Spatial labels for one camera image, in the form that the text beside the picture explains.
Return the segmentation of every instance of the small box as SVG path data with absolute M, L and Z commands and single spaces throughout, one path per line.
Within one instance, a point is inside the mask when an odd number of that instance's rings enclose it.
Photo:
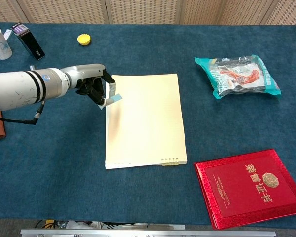
M 24 24 L 16 23 L 11 27 L 11 30 L 19 38 L 28 52 L 31 53 L 37 60 L 45 56 L 45 53 L 34 38 L 30 29 L 27 28 Z

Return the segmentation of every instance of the snack package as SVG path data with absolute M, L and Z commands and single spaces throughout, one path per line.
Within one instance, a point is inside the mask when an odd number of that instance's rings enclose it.
M 206 72 L 216 99 L 246 92 L 280 95 L 281 90 L 256 55 L 239 58 L 195 58 Z

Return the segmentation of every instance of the paper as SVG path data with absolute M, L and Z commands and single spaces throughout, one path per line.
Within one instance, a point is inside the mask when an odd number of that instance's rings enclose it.
M 123 99 L 106 107 L 106 169 L 186 164 L 177 75 L 112 77 Z

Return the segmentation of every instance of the gold emblem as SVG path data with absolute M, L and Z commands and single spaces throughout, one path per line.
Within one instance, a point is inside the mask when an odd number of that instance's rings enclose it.
M 279 185 L 278 178 L 272 173 L 265 173 L 262 178 L 263 182 L 271 188 L 276 188 Z

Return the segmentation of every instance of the yellow bottle cap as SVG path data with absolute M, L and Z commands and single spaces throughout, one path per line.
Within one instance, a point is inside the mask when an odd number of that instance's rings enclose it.
M 91 37 L 88 34 L 81 34 L 78 36 L 77 41 L 79 44 L 86 46 L 90 43 Z

